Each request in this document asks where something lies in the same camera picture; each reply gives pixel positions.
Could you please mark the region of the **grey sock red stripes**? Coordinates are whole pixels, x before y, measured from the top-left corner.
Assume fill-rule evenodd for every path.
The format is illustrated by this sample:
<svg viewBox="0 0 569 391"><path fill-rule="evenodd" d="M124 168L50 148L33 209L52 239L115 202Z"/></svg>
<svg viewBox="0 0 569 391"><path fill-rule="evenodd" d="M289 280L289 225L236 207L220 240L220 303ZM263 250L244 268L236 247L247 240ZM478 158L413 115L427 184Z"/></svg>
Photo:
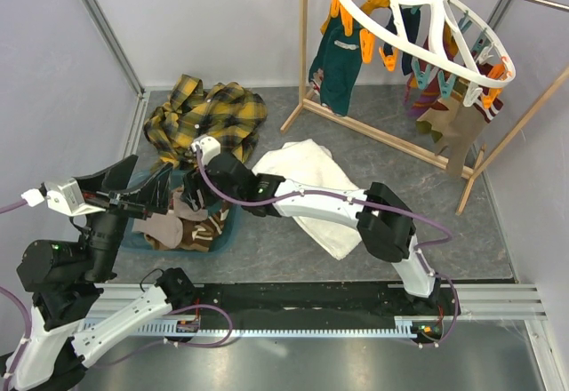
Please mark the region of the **grey sock red stripes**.
<svg viewBox="0 0 569 391"><path fill-rule="evenodd" d="M174 215L179 219L184 219L192 222L205 221L209 213L206 209L198 208L194 210L188 203L182 199L182 191L176 189L172 193L172 209Z"/></svg>
<svg viewBox="0 0 569 391"><path fill-rule="evenodd" d="M183 225L175 215L155 213L147 219L136 219L132 231L148 235L166 249L175 249L180 245Z"/></svg>

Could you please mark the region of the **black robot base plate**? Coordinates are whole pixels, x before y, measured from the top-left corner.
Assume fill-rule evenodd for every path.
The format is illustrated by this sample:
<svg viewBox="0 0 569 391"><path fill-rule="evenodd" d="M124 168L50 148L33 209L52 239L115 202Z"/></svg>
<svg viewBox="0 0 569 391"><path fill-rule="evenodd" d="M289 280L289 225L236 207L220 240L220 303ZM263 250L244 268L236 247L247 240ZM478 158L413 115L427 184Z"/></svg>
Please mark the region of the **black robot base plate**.
<svg viewBox="0 0 569 391"><path fill-rule="evenodd" d="M182 310L194 304L210 304L230 315L318 308L387 318L454 316L461 312L458 297L439 280L435 281L434 293L425 298L410 296L401 285L388 282L208 283L193 284L167 301Z"/></svg>

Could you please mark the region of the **brown striped sock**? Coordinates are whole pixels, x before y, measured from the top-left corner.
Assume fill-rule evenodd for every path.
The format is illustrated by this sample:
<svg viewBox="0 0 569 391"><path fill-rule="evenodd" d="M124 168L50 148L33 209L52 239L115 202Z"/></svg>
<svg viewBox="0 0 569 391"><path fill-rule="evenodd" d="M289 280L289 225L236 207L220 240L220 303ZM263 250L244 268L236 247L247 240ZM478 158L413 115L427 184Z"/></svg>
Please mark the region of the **brown striped sock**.
<svg viewBox="0 0 569 391"><path fill-rule="evenodd" d="M196 223L193 237L201 240L213 240L221 235L230 209L229 205L222 205L219 211L209 216L206 220Z"/></svg>
<svg viewBox="0 0 569 391"><path fill-rule="evenodd" d="M212 231L201 223L183 222L179 247L185 251L208 252L213 240Z"/></svg>

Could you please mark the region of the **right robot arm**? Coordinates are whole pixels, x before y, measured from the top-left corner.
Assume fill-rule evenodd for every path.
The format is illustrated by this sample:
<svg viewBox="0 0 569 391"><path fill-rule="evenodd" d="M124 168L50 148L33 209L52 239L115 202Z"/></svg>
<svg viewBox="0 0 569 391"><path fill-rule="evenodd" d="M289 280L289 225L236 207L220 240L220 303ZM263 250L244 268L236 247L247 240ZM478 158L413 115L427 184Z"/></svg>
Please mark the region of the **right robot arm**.
<svg viewBox="0 0 569 391"><path fill-rule="evenodd" d="M337 190L280 175L255 174L233 155L196 151L192 180L204 197L217 197L257 217L318 219L358 232L369 254L387 262L402 280L409 308L427 314L439 303L436 272L417 247L421 217L387 186Z"/></svg>

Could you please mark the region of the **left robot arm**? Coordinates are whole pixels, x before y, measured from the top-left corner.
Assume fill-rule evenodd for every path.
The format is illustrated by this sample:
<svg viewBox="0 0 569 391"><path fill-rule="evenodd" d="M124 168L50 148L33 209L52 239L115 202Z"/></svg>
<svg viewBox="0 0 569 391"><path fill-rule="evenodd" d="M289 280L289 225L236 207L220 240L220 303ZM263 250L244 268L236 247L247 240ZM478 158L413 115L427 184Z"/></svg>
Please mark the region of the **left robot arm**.
<svg viewBox="0 0 569 391"><path fill-rule="evenodd" d="M24 335L3 355L4 389L69 390L114 345L144 323L195 304L195 287L184 271L166 269L133 302L86 331L79 326L115 278L113 267L130 219L167 212L172 166L138 184L130 179L138 157L83 177L45 181L22 194L30 206L45 202L69 219L84 216L77 241L35 240L22 255L17 275L32 295L24 311Z"/></svg>

